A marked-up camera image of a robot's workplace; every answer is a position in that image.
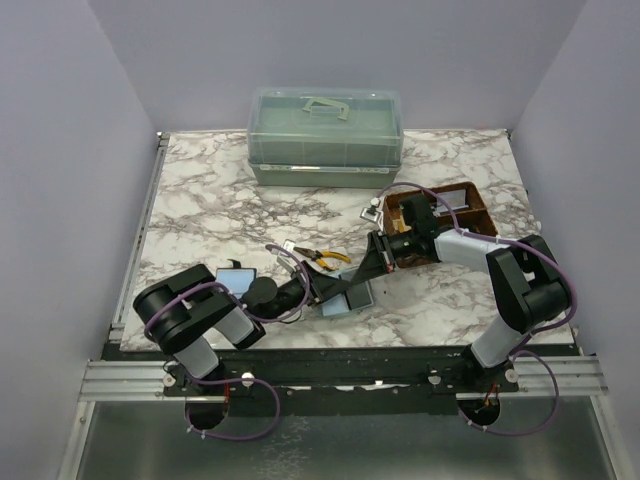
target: pliers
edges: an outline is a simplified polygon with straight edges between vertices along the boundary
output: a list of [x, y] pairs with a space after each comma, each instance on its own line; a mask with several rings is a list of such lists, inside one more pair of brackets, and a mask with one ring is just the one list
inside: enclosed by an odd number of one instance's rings
[[301, 248], [301, 247], [294, 247], [293, 251], [298, 252], [303, 257], [307, 257], [313, 260], [328, 272], [333, 272], [334, 270], [337, 270], [337, 268], [333, 268], [332, 266], [330, 266], [327, 262], [323, 260], [323, 258], [335, 258], [345, 263], [351, 263], [351, 259], [349, 257], [337, 252], [329, 252], [329, 251], [321, 252], [319, 250], [311, 250], [310, 248]]

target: plastic box lid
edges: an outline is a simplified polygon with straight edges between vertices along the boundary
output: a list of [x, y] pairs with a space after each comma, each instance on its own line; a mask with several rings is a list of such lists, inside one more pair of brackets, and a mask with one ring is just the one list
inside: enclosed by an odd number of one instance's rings
[[247, 135], [254, 168], [399, 168], [400, 98], [391, 91], [261, 88]]

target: green plastic box base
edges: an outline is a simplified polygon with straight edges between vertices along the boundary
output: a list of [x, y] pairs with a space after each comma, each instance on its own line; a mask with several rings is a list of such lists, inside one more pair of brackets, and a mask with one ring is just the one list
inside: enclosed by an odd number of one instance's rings
[[383, 188], [393, 183], [400, 170], [389, 169], [388, 173], [341, 173], [262, 170], [260, 166], [250, 166], [258, 184], [285, 187]]

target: black metal frame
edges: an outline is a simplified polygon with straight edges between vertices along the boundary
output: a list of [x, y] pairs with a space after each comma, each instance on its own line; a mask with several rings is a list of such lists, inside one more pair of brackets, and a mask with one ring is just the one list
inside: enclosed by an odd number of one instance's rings
[[[542, 356], [579, 355], [575, 345], [532, 345], [530, 350]], [[251, 349], [218, 350], [227, 377], [251, 372], [274, 385], [283, 415], [373, 415], [429, 413], [455, 415], [456, 393], [471, 391], [459, 382], [447, 382], [450, 368], [460, 361], [464, 347], [388, 347], [347, 349]], [[167, 360], [160, 352], [126, 353], [117, 344], [105, 344], [102, 359], [108, 361]], [[176, 384], [165, 388], [167, 396], [219, 394], [222, 390], [203, 391], [187, 382], [180, 371], [172, 371]], [[441, 377], [433, 385], [429, 376]], [[503, 371], [491, 381], [502, 392], [517, 391]], [[365, 389], [382, 381], [388, 388]], [[350, 391], [336, 386], [354, 386]], [[300, 390], [295, 387], [310, 387]], [[490, 383], [481, 388], [490, 387]], [[273, 399], [265, 388], [235, 388], [231, 392], [232, 416], [273, 415]]]

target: phone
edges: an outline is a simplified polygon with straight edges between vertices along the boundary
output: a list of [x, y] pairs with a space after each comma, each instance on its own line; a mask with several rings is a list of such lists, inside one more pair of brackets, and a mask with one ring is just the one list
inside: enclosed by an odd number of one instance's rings
[[242, 297], [256, 278], [255, 268], [218, 268], [216, 281], [227, 287], [236, 298]]

